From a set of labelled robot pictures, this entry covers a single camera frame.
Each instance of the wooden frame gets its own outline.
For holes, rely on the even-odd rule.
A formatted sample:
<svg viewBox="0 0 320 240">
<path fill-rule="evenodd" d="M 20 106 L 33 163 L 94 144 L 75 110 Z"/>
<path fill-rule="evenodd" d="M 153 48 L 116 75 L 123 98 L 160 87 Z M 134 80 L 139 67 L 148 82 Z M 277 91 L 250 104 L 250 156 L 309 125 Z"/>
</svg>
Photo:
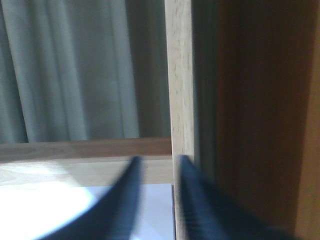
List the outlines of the wooden frame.
<svg viewBox="0 0 320 240">
<path fill-rule="evenodd" d="M 265 2 L 268 4 L 243 2 L 240 7 L 239 1 L 232 0 L 217 6 L 217 183 L 267 222 L 287 224 L 289 232 L 316 240 L 320 238 L 319 3 Z M 147 155 L 145 183 L 174 184 L 176 239 L 187 239 L 177 186 L 179 155 L 193 159 L 199 154 L 195 134 L 199 128 L 195 121 L 193 6 L 191 0 L 164 3 L 171 140 L 0 145 L 0 189 L 34 188 L 50 181 L 70 186 L 104 185 L 113 181 L 128 156 Z M 276 33 L 282 29 L 285 31 L 279 39 Z M 267 42 L 270 39 L 277 44 Z M 278 79 L 289 87 L 281 91 Z M 299 97 L 299 104 L 291 96 Z M 281 101 L 279 108 L 275 108 L 277 101 Z M 265 118 L 277 114 L 281 117 L 276 125 Z M 282 215 L 275 206 L 281 207 Z"/>
<path fill-rule="evenodd" d="M 179 208 L 179 155 L 195 155 L 191 0 L 165 0 L 171 140 L 42 142 L 0 145 L 0 190 L 112 184 L 128 156 L 146 156 L 147 184 L 174 183 L 176 239 L 186 239 Z"/>
<path fill-rule="evenodd" d="M 175 235 L 187 239 L 179 199 L 179 155 L 195 155 L 191 0 L 165 0 Z"/>
</svg>

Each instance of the curtain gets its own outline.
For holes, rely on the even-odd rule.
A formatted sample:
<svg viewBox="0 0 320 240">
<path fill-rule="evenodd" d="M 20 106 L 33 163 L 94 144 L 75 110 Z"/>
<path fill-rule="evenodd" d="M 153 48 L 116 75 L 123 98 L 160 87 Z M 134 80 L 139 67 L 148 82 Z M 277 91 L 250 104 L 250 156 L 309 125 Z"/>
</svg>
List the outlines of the curtain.
<svg viewBox="0 0 320 240">
<path fill-rule="evenodd" d="M 141 26 L 149 34 L 164 23 L 160 1 L 139 2 L 160 12 Z M 151 84 L 141 89 L 127 12 L 124 0 L 1 0 L 0 143 L 170 134 L 165 41 L 150 43 L 159 57 L 146 59 L 155 74 L 138 79 Z M 158 96 L 149 108 L 143 91 Z M 154 107 L 161 117 L 143 121 Z"/>
</svg>

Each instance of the wooden panel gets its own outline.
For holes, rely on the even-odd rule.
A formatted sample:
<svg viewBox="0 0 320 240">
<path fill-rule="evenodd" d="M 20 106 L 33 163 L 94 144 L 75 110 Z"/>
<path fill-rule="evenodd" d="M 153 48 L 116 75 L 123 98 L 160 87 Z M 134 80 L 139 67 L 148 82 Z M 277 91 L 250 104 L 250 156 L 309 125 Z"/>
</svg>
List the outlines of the wooden panel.
<svg viewBox="0 0 320 240">
<path fill-rule="evenodd" d="M 219 3 L 218 184 L 295 231 L 319 2 Z"/>
<path fill-rule="evenodd" d="M 320 239 L 320 8 L 313 51 L 295 229 L 306 240 Z"/>
<path fill-rule="evenodd" d="M 173 183 L 170 139 L 132 138 L 0 145 L 0 190 L 111 185 L 132 155 L 145 158 L 146 184 Z"/>
<path fill-rule="evenodd" d="M 195 154 L 191 0 L 165 0 L 176 239 L 185 240 L 179 206 L 179 154 Z"/>
<path fill-rule="evenodd" d="M 109 186 L 128 164 L 129 157 L 18 160 L 0 163 L 0 190 L 37 189 L 45 185 Z M 146 156 L 144 183 L 173 184 L 170 155 Z"/>
<path fill-rule="evenodd" d="M 171 155 L 169 137 L 0 144 L 0 161 Z"/>
</svg>

